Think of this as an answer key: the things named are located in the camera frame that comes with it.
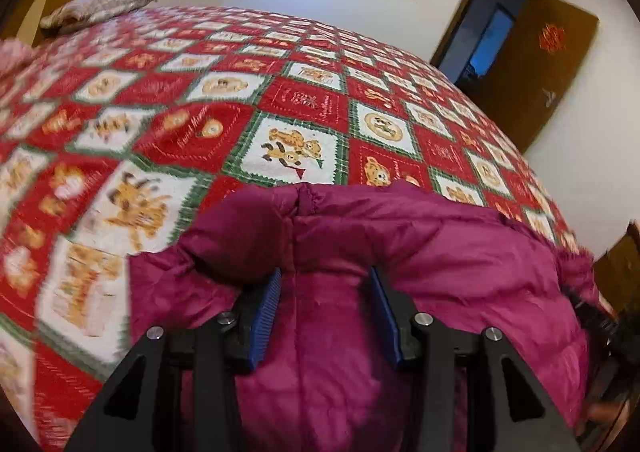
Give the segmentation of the brown wooden door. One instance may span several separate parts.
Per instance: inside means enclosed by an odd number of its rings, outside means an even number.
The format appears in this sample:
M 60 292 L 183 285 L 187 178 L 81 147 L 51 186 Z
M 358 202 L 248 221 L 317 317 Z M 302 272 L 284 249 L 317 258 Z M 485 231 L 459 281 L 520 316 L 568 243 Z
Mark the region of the brown wooden door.
M 566 31 L 566 49 L 555 54 L 538 46 L 544 24 Z M 524 153 L 570 89 L 596 37 L 599 19 L 562 0 L 526 0 L 488 72 L 469 98 Z M 543 89 L 556 93 L 544 107 Z

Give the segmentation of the striped pillow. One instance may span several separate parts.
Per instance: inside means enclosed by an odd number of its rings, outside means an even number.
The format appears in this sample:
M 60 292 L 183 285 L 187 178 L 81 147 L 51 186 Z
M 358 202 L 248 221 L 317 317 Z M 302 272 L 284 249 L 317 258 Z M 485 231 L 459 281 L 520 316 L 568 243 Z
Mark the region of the striped pillow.
M 45 32 L 70 34 L 103 23 L 116 16 L 142 9 L 156 0 L 72 0 L 44 16 L 39 26 Z

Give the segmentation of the pink floral cloth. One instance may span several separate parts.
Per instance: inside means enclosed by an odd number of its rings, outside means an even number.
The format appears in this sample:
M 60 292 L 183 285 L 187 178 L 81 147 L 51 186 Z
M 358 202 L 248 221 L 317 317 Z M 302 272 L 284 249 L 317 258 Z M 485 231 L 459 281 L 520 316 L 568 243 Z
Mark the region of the pink floral cloth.
M 0 77 L 5 78 L 13 71 L 34 60 L 35 50 L 18 38 L 2 39 L 0 42 Z

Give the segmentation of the brown wooden dresser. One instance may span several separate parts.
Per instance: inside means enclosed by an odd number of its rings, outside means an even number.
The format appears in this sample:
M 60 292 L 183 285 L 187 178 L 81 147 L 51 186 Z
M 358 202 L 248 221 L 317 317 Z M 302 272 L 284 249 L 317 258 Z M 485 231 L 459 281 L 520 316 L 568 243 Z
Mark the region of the brown wooden dresser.
M 593 265 L 594 279 L 603 298 L 620 316 L 639 310 L 639 221 Z

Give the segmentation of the red double happiness decal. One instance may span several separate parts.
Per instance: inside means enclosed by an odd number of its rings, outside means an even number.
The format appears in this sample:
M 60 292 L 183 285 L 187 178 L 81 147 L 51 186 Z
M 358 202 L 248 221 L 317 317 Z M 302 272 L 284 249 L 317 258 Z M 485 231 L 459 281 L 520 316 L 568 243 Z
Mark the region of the red double happiness decal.
M 555 54 L 566 49 L 566 31 L 556 24 L 546 23 L 538 35 L 538 46 L 546 53 Z

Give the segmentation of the red patchwork bear bedspread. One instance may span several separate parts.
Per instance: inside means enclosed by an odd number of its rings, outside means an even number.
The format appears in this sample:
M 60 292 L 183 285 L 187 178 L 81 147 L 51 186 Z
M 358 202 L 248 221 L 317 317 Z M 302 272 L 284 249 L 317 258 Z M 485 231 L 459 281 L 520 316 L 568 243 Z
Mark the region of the red patchwork bear bedspread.
M 130 342 L 126 258 L 247 183 L 407 181 L 575 238 L 512 141 L 408 51 L 316 21 L 165 7 L 1 81 L 1 385 L 59 451 Z

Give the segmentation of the magenta down jacket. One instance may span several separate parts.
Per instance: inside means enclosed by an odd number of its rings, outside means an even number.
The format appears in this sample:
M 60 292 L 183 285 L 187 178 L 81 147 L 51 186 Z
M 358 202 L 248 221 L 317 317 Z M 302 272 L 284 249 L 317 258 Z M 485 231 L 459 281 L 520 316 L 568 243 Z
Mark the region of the magenta down jacket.
M 196 328 L 280 272 L 265 360 L 236 383 L 248 448 L 393 451 L 409 388 L 387 357 L 389 287 L 448 328 L 498 328 L 574 425 L 588 338 L 570 294 L 597 302 L 591 266 L 495 209 L 408 183 L 246 186 L 129 258 L 131 334 Z

